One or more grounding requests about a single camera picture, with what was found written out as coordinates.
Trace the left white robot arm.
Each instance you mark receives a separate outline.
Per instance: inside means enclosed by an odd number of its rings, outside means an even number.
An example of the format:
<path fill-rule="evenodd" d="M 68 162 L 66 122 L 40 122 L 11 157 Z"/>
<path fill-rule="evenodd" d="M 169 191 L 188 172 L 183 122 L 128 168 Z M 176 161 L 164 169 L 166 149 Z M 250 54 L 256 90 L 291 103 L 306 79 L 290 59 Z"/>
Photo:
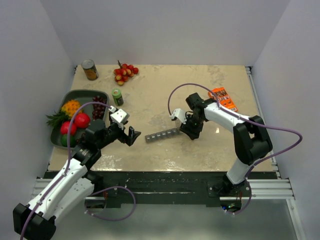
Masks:
<path fill-rule="evenodd" d="M 103 178 L 90 170 L 101 157 L 102 148 L 116 140 L 131 146 L 140 134 L 132 126 L 126 134 L 116 122 L 109 127 L 103 120 L 91 123 L 84 140 L 73 148 L 71 158 L 51 182 L 28 204 L 14 208 L 14 231 L 22 240 L 50 240 L 74 206 L 89 195 L 103 192 Z"/>

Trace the grey weekly pill organizer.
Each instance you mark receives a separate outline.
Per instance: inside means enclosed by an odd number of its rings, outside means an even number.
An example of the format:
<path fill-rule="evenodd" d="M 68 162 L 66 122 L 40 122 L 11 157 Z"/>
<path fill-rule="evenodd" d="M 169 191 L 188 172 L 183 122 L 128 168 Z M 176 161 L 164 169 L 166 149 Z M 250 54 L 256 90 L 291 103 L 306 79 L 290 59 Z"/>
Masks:
<path fill-rule="evenodd" d="M 166 129 L 163 131 L 155 132 L 144 136 L 145 142 L 147 144 L 153 143 L 160 140 L 166 140 L 178 136 L 180 134 L 178 127 Z"/>

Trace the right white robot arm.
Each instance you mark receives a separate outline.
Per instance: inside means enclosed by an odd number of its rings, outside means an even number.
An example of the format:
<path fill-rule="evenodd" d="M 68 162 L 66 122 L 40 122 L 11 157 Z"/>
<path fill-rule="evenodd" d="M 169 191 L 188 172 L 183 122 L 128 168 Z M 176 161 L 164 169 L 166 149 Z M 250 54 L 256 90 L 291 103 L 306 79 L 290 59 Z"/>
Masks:
<path fill-rule="evenodd" d="M 240 115 L 218 105 L 217 101 L 209 98 L 202 99 L 198 93 L 186 98 L 191 114 L 184 113 L 178 119 L 181 121 L 180 131 L 191 140 L 198 139 L 205 122 L 215 122 L 233 134 L 236 160 L 231 169 L 223 176 L 221 183 L 213 187 L 220 195 L 233 197 L 243 185 L 247 173 L 254 163 L 264 158 L 273 145 L 263 119 Z"/>

